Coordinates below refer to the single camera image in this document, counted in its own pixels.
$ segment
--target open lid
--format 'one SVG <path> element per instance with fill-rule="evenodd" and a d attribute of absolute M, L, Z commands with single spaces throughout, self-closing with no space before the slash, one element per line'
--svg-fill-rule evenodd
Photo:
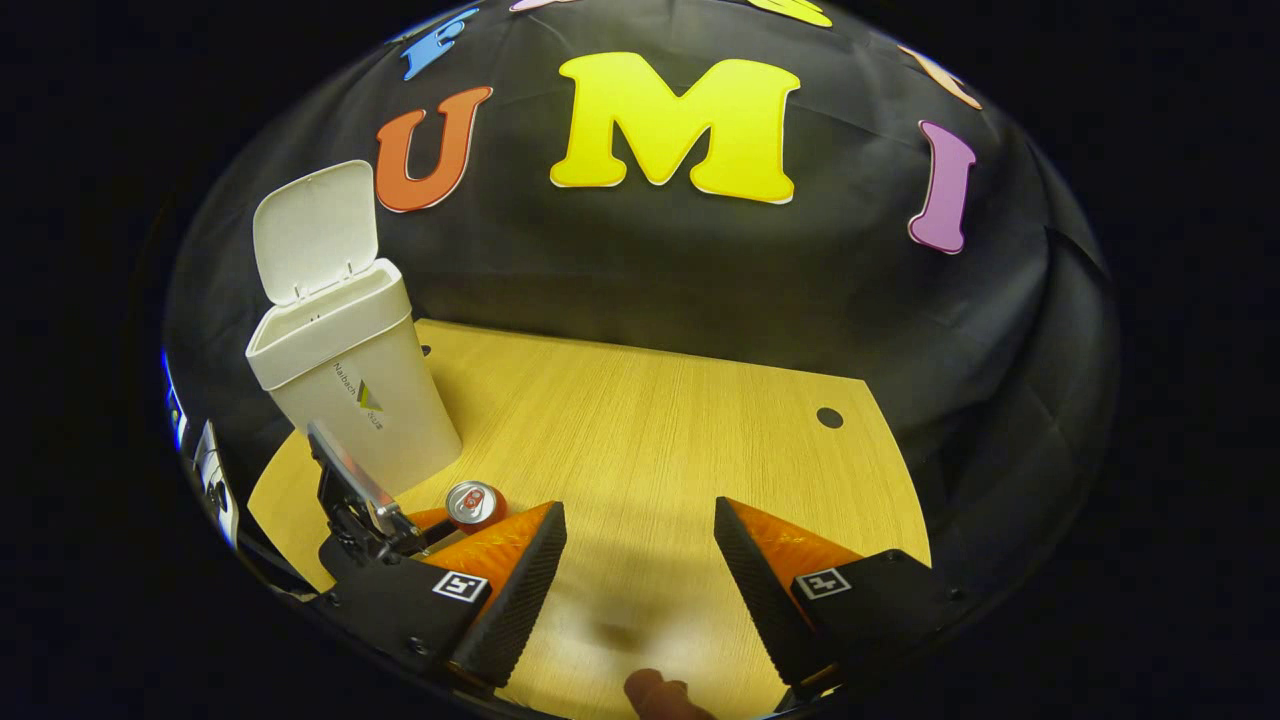
<path fill-rule="evenodd" d="M 268 195 L 253 213 L 253 254 L 266 296 L 292 305 L 369 268 L 378 256 L 374 169 L 351 160 Z"/>

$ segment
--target soda can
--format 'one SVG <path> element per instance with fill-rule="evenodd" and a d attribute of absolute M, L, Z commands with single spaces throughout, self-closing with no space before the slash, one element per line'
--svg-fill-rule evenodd
<path fill-rule="evenodd" d="M 492 486 L 467 480 L 449 489 L 444 509 L 453 524 L 470 536 L 506 519 L 507 498 Z"/>

